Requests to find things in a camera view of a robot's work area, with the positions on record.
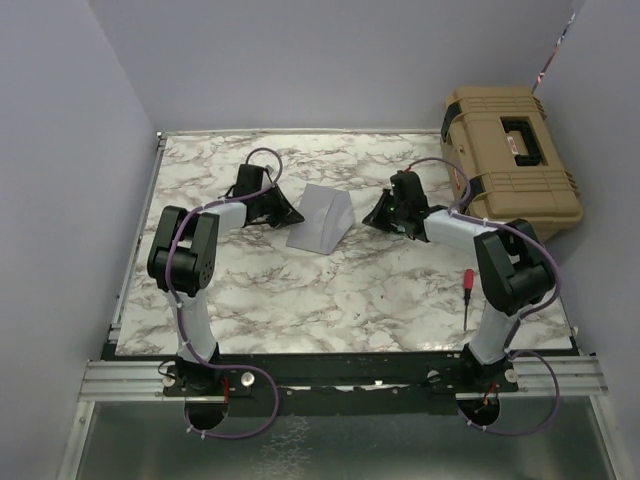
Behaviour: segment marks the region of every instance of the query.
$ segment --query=red screwdriver handle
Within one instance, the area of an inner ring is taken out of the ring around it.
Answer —
[[[471,290],[473,288],[473,270],[471,270],[470,268],[467,269],[466,272],[464,272],[464,289],[465,290]]]

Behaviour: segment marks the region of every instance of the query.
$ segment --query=marble surface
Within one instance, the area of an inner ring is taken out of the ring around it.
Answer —
[[[237,166],[259,146],[285,161],[280,187],[295,206],[307,182],[348,190],[356,225],[328,256],[285,247],[288,229],[254,226],[218,244],[208,288],[211,327],[223,353],[450,350],[474,334],[485,300],[476,278],[465,333],[461,283],[467,254],[384,234],[360,223],[410,160],[440,155],[436,135],[258,134],[170,137],[158,175],[122,317],[117,353],[172,354],[177,337],[168,303],[146,274],[162,209],[194,207],[223,194]],[[277,166],[268,154],[258,164]],[[448,205],[445,168],[416,170],[430,204]],[[528,317],[514,348],[570,348],[559,303]]]

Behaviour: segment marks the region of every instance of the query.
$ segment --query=table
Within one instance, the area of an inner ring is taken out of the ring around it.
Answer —
[[[485,300],[476,278],[463,331],[462,276],[473,258],[445,245],[384,234],[361,224],[389,177],[408,163],[441,154],[437,135],[246,134],[167,139],[135,260],[116,353],[173,354],[173,319],[146,274],[162,209],[192,208],[222,195],[254,148],[278,150],[280,187],[296,206],[307,183],[347,190],[356,225],[328,256],[285,246],[288,229],[255,226],[219,240],[208,288],[211,327],[222,353],[327,353],[460,349],[478,326]],[[253,159],[277,166],[268,154]],[[416,169],[430,204],[453,200],[444,166]],[[560,302],[526,318],[514,348],[571,348]]]

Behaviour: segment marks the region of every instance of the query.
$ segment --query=screwdriver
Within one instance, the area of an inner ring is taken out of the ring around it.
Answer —
[[[469,314],[469,300],[471,300],[471,290],[473,289],[473,270],[468,268],[464,272],[464,331],[467,331],[467,315]]]

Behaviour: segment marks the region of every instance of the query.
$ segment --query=gray wall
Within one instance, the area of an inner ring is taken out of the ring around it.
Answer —
[[[640,3],[589,0],[536,94],[582,190],[584,221],[551,246],[579,339],[595,350],[640,472]]]
[[[159,130],[427,128],[533,85],[571,0],[89,0]]]
[[[0,476],[55,476],[154,129],[84,0],[0,5]]]

